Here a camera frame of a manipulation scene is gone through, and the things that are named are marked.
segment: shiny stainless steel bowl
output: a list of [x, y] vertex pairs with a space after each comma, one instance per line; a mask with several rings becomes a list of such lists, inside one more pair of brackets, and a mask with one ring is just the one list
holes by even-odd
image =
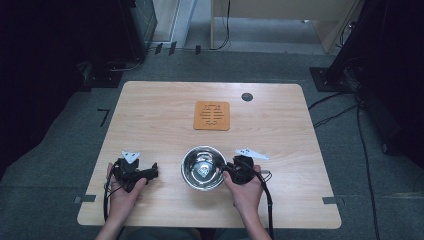
[[227, 164], [224, 156], [213, 147], [199, 146], [191, 149], [181, 163], [181, 174], [192, 188], [211, 191], [218, 187], [224, 177], [220, 167]]

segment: table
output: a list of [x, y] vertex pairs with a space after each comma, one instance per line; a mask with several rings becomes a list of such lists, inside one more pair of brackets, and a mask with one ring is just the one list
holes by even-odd
[[[243, 93], [253, 100], [244, 101]], [[228, 131], [194, 130], [197, 101], [230, 104]], [[157, 162], [159, 177], [143, 190], [127, 226], [243, 227], [225, 184], [210, 192], [192, 189], [180, 165], [193, 147], [208, 145], [232, 162], [235, 149], [268, 155], [255, 159], [271, 170], [268, 181], [275, 228], [326, 228], [341, 225], [334, 197], [302, 89], [296, 84], [127, 82], [87, 188], [94, 202], [83, 202], [78, 222], [103, 225], [103, 194], [109, 162], [122, 150], [140, 152], [140, 169]], [[268, 226], [266, 196], [259, 206]]]
[[[228, 2], [211, 0], [211, 48], [214, 48], [214, 18], [227, 17]], [[362, 3], [363, 0], [231, 0], [230, 17], [313, 20], [324, 52], [328, 53]]]

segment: wooden tabletop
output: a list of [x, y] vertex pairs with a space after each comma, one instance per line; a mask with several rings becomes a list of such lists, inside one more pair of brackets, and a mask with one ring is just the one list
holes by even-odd
[[[253, 96], [242, 99], [243, 93]], [[228, 102], [228, 131], [195, 130], [198, 101]], [[243, 227], [225, 184], [201, 192], [181, 176], [181, 161], [193, 147], [207, 145], [232, 162], [235, 149], [250, 148], [270, 157], [254, 159], [272, 172], [268, 181], [275, 228], [325, 228], [341, 225], [336, 204], [324, 204], [333, 192], [307, 110], [296, 84], [127, 82], [99, 154], [78, 222], [103, 225], [106, 170], [121, 151], [140, 152], [139, 169], [157, 162], [159, 177], [143, 189], [127, 226]], [[259, 206], [268, 226], [266, 196]]]

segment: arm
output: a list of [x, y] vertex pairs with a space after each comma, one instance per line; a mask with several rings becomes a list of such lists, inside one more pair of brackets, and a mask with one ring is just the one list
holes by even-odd
[[[112, 164], [109, 163], [108, 173], [111, 171]], [[134, 189], [127, 193], [116, 183], [115, 177], [111, 178], [109, 217], [97, 235], [97, 240], [116, 239], [125, 220], [131, 214], [137, 199], [141, 199], [141, 190], [146, 184], [146, 179], [140, 179], [134, 186]]]
[[[260, 166], [255, 165], [255, 171], [261, 170]], [[224, 171], [224, 182], [231, 191], [234, 206], [237, 208], [244, 226], [253, 240], [271, 239], [259, 219], [258, 207], [263, 192], [260, 180], [255, 177], [250, 182], [238, 185], [233, 183], [231, 176]]]

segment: person's left hand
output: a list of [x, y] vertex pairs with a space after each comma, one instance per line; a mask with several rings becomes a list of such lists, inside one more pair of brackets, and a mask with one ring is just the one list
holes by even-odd
[[[112, 163], [108, 166], [108, 175], [112, 170]], [[128, 216], [131, 214], [137, 199], [141, 200], [141, 190], [146, 185], [146, 179], [140, 179], [134, 186], [133, 190], [128, 193], [117, 183], [115, 176], [112, 174], [111, 178], [111, 191], [110, 195], [110, 210], [109, 218], [117, 221], [119, 224], [123, 224]]]

